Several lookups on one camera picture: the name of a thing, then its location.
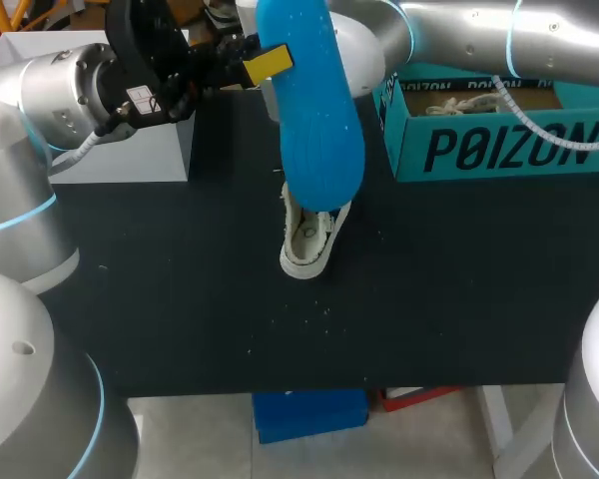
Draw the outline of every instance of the floor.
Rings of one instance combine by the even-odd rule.
[[[491,479],[473,390],[361,428],[262,446],[249,394],[133,399],[142,417],[137,479]]]

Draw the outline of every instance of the cardboard box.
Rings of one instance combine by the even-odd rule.
[[[0,38],[0,68],[40,55],[91,43],[108,43],[102,31],[7,33]],[[124,142],[95,147],[54,184],[185,182],[195,116],[176,125],[138,131]]]
[[[375,89],[375,106],[398,181],[599,172],[599,152],[565,151],[548,144],[512,113],[425,116],[427,107],[451,97],[464,100],[484,93],[477,90],[489,91],[483,77],[419,64],[404,67]],[[455,91],[457,82],[449,79],[462,78],[472,79],[475,87]],[[399,80],[411,86],[405,93]],[[567,140],[599,142],[599,88],[559,82],[519,86],[535,87],[511,88],[510,93],[539,126]]]

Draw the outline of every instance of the robotic arm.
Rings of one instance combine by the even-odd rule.
[[[89,45],[0,69],[0,103],[17,107],[8,112],[0,110],[1,273],[35,292],[42,292],[66,278],[78,262],[75,245],[61,227],[46,165],[41,168],[37,163],[23,126],[25,119],[48,142],[54,156],[78,149],[74,157],[78,158],[84,155],[85,148],[88,151],[89,145],[123,141],[137,129],[188,119],[207,88],[234,84],[248,87],[264,80],[265,98],[274,112],[275,92],[266,77],[291,67],[293,52],[282,55],[287,58],[282,65],[267,65],[264,61],[264,65],[251,71],[248,62],[267,54],[260,49],[256,36],[257,0],[238,0],[237,4],[249,36],[222,47],[209,44],[190,47],[162,0],[114,0],[106,25],[110,47]],[[407,62],[599,86],[599,0],[585,3],[579,0],[420,0],[418,3],[327,0],[327,4],[354,96],[369,93]],[[20,318],[31,315],[33,309],[45,316],[44,307],[33,304],[17,284],[4,281],[4,277],[0,278],[0,311],[18,305],[18,310],[8,316],[22,324],[13,327],[23,331],[38,328],[39,318],[28,318],[31,325]],[[22,298],[20,302],[15,301],[18,297]],[[47,342],[53,340],[50,332],[45,337]],[[575,360],[555,429],[553,454],[563,478],[599,477],[597,345],[599,305],[593,311],[582,350]],[[13,344],[13,350],[16,354],[30,355],[35,352],[30,346],[20,341]],[[58,363],[73,354],[67,348],[58,351]],[[40,365],[41,371],[47,371],[52,359],[38,357],[47,361]],[[78,362],[75,367],[81,369],[81,377],[90,384],[84,388],[93,392],[89,407],[93,409],[91,419],[98,424],[95,429],[98,431],[105,414],[105,388],[95,364],[85,357]],[[42,384],[40,381],[36,387],[42,390]],[[32,407],[40,410],[49,407],[49,403],[43,402],[36,399]],[[78,414],[82,411],[76,411],[78,416],[84,416]],[[591,428],[588,418],[592,413],[594,427]],[[75,454],[67,456],[67,461],[73,462],[64,464],[71,472],[78,463],[70,477],[130,477],[137,438],[129,432],[133,425],[128,410],[122,416],[126,425],[121,427],[128,432],[124,441],[128,454],[117,463],[120,467],[124,462],[125,471],[116,471],[115,465],[107,464],[112,456],[109,459],[101,459],[97,454],[89,456],[90,444],[106,442],[111,435],[105,425],[104,439],[98,439],[97,434],[91,438],[93,427],[89,423],[76,442]],[[0,423],[4,425],[0,429],[4,433],[4,437],[0,436],[0,441],[4,439],[0,453],[8,453],[4,456],[7,458],[17,452],[8,434],[24,438],[25,442],[35,436],[34,428],[27,429],[30,424],[7,423],[11,418],[17,419],[14,414],[5,415],[4,424]],[[10,474],[8,464],[0,455],[0,479],[15,477]],[[108,468],[108,475],[88,472],[92,466]],[[67,474],[41,470],[29,471],[29,476],[49,478],[67,477]]]

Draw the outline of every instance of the blue foam insert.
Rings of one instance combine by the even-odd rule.
[[[280,105],[282,161],[306,210],[341,208],[357,193],[364,141],[324,0],[260,0],[264,48],[286,43],[295,65],[273,77]]]
[[[362,426],[368,417],[362,390],[257,393],[253,409],[262,444]]]

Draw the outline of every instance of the black table surface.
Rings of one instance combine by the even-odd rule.
[[[42,296],[57,327],[127,396],[564,381],[599,297],[599,174],[399,184],[359,113],[364,185],[311,281],[280,268],[257,92],[201,107],[188,184],[56,187],[82,256]]]

